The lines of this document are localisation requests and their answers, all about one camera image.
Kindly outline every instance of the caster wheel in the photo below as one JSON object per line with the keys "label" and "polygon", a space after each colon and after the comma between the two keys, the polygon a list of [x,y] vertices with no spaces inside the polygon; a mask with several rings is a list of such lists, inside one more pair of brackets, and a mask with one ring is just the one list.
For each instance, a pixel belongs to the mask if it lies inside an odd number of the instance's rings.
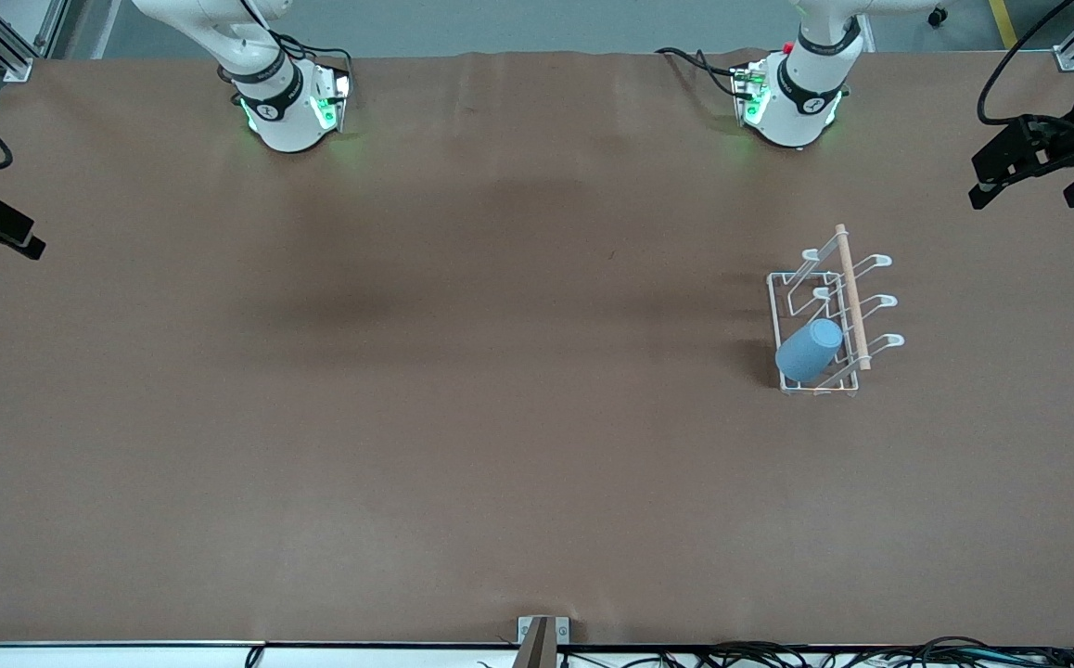
{"label": "caster wheel", "polygon": [[932,13],[928,14],[928,25],[932,27],[941,27],[941,24],[945,23],[945,18],[948,18],[948,12],[944,8],[937,8]]}

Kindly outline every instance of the blue cup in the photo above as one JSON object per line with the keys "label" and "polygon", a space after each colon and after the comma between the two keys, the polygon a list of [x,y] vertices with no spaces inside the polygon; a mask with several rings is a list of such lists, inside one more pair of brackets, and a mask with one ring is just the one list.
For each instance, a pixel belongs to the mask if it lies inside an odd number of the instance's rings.
{"label": "blue cup", "polygon": [[775,366],[784,377],[809,383],[822,375],[842,346],[842,329],[824,317],[801,326],[775,351]]}

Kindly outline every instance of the wooden dowel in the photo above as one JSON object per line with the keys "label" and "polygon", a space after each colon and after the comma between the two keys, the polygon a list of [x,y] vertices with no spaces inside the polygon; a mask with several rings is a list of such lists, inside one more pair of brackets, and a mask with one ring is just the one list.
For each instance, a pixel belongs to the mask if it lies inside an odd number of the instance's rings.
{"label": "wooden dowel", "polygon": [[859,364],[861,372],[871,371],[871,355],[867,354],[867,330],[862,323],[862,307],[859,305],[859,285],[854,279],[854,261],[851,259],[851,243],[846,241],[846,226],[833,228],[838,236],[838,252],[842,258],[842,280],[846,282],[846,307],[851,309],[851,325],[854,329],[854,348],[858,357],[863,358]]}

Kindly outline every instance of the brown table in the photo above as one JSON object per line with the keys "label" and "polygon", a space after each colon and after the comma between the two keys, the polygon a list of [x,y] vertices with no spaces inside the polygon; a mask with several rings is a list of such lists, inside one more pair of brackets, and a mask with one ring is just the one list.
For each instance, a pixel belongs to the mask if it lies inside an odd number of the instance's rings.
{"label": "brown table", "polygon": [[[997,59],[865,56],[803,153],[661,57],[359,60],[295,156],[214,63],[38,63],[0,639],[1074,644],[1074,174],[970,210]],[[909,344],[786,397],[764,276],[838,222]]]}

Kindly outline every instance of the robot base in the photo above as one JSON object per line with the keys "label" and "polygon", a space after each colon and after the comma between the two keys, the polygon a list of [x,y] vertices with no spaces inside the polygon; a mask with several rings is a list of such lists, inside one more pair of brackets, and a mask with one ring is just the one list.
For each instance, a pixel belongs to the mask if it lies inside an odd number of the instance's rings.
{"label": "robot base", "polygon": [[800,113],[796,103],[780,91],[775,72],[784,58],[783,52],[774,52],[731,73],[734,90],[752,97],[751,100],[736,98],[736,118],[740,126],[754,128],[772,144],[801,148],[812,144],[826,126],[833,122],[833,112],[842,101],[842,93],[839,92],[821,113]]}
{"label": "robot base", "polygon": [[266,146],[284,154],[305,151],[328,132],[342,132],[350,95],[350,76],[307,59],[295,60],[294,66],[303,72],[303,92],[287,106],[281,119],[265,119],[259,106],[255,112],[242,103],[249,130],[261,135]]}

